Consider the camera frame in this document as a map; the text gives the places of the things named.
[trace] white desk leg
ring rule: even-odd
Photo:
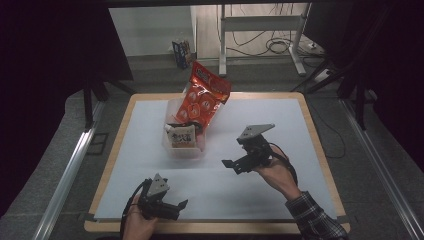
[[[300,16],[299,25],[297,27],[296,36],[294,37],[293,45],[290,44],[290,47],[289,47],[290,55],[292,56],[294,65],[296,66],[297,73],[301,77],[306,76],[306,71],[305,71],[305,68],[303,67],[302,62],[300,61],[299,55],[297,53],[297,48],[299,47],[300,37],[302,36],[303,28],[305,27],[305,22],[308,17],[308,11],[309,11],[310,5],[311,4],[308,3],[305,6],[305,9],[303,10],[302,15]]]
[[[225,5],[221,5],[221,51],[219,54],[219,76],[227,76],[227,47],[225,46]]]

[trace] transparent plastic container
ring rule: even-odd
[[[162,136],[162,145],[168,152],[169,157],[175,159],[200,159],[204,155],[204,150],[206,146],[206,137],[205,134],[202,136],[196,137],[196,147],[194,148],[173,148],[171,143],[168,140],[166,134],[165,125],[167,123],[178,123],[174,114],[177,113],[178,109],[183,102],[183,98],[171,99],[168,101],[166,108],[165,122],[163,124],[163,136]]]

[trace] orange package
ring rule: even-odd
[[[199,123],[204,133],[215,112],[227,102],[230,92],[230,82],[214,75],[196,61],[193,63],[190,87],[175,118],[179,123]]]

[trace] plaid sleeve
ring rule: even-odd
[[[348,239],[344,228],[318,206],[309,192],[286,203],[299,230],[307,240]]]

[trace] white wall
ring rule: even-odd
[[[195,51],[194,7],[109,9],[126,56],[169,54],[175,39],[186,39]]]

